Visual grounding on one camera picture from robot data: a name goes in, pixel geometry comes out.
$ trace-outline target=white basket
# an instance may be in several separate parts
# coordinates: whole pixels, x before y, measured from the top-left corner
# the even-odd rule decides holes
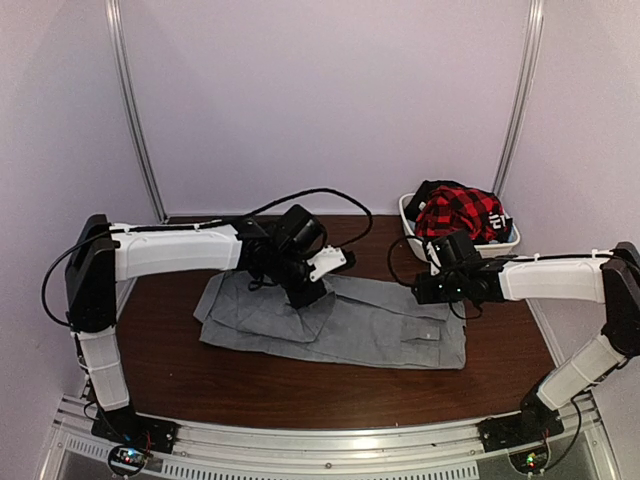
[[[402,229],[404,230],[405,235],[414,235],[413,230],[411,229],[411,225],[409,225],[409,221],[404,214],[404,209],[411,198],[413,198],[414,193],[407,193],[400,197],[400,201],[398,202],[398,206],[400,207],[400,216],[402,217]],[[482,255],[482,258],[491,258],[497,257],[499,255],[508,255],[511,253],[513,247],[520,243],[520,232],[516,228],[515,224],[513,225],[513,232],[515,234],[515,240],[513,242],[508,243],[493,243],[489,245],[476,245],[476,249]],[[416,240],[415,238],[410,238],[407,240],[409,242],[409,246],[416,257],[418,257],[423,262],[427,262],[427,258],[424,255],[424,250],[422,249],[422,242],[420,240]]]

